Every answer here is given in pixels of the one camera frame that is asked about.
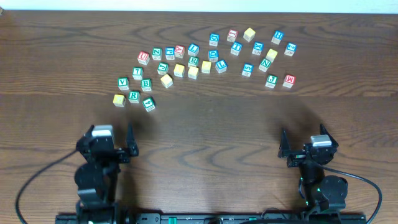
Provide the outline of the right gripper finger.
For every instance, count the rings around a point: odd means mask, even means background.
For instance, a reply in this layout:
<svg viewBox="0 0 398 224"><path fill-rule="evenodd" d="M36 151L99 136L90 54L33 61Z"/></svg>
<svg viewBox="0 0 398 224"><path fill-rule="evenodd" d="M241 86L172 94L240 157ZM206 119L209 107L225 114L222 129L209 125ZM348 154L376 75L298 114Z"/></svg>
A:
<svg viewBox="0 0 398 224"><path fill-rule="evenodd" d="M285 158L291 154L292 150L289 144L289 140L287 138L287 133L285 129L282 129L282 135L280 140L280 146L278 151L278 158Z"/></svg>
<svg viewBox="0 0 398 224"><path fill-rule="evenodd" d="M333 138L333 136L327 131L326 127L323 124L320 124L320 134L327 135L331 141L332 146L338 146L338 142Z"/></svg>

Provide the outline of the green B block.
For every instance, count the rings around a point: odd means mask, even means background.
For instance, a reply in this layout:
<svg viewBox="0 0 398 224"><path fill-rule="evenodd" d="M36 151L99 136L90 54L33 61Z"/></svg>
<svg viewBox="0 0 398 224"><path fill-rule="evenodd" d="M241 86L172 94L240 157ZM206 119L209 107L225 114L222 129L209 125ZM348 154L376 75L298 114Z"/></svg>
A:
<svg viewBox="0 0 398 224"><path fill-rule="evenodd" d="M150 78L145 78L141 80L141 89L142 91L151 91L152 90L152 81Z"/></svg>

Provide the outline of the yellow O block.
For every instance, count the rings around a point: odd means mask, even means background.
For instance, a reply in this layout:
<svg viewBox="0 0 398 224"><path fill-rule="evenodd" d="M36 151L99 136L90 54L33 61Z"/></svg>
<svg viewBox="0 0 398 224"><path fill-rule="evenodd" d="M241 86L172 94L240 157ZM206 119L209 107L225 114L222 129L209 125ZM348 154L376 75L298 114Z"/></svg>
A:
<svg viewBox="0 0 398 224"><path fill-rule="evenodd" d="M202 73L206 73L209 74L211 71L211 62L209 61L202 61L202 65L201 65L201 72Z"/></svg>

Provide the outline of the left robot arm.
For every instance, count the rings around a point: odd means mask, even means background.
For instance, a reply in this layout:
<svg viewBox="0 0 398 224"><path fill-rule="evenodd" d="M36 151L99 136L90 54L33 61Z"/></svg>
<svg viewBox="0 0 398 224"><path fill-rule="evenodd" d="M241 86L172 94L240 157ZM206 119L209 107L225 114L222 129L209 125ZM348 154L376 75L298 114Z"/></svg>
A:
<svg viewBox="0 0 398 224"><path fill-rule="evenodd" d="M115 148L111 125L90 126L77 141L76 150L85 158L75 172L79 204L76 222L83 224L133 223L128 209L115 201L120 165L139 155L132 125L127 127L126 147Z"/></svg>

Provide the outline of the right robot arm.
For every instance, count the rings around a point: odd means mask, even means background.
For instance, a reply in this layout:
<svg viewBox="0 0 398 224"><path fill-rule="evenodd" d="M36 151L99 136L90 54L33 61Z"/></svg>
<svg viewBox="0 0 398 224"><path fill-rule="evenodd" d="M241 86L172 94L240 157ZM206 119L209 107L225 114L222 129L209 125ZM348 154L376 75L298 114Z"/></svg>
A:
<svg viewBox="0 0 398 224"><path fill-rule="evenodd" d="M310 140L303 149L293 150L282 130L278 152L279 158L287 159L287 167L300 170L299 193L308 207L300 216L310 223L342 223L340 210L346 207L348 182L336 175L325 175L323 167L332 161L339 144L322 124L320 134Z"/></svg>

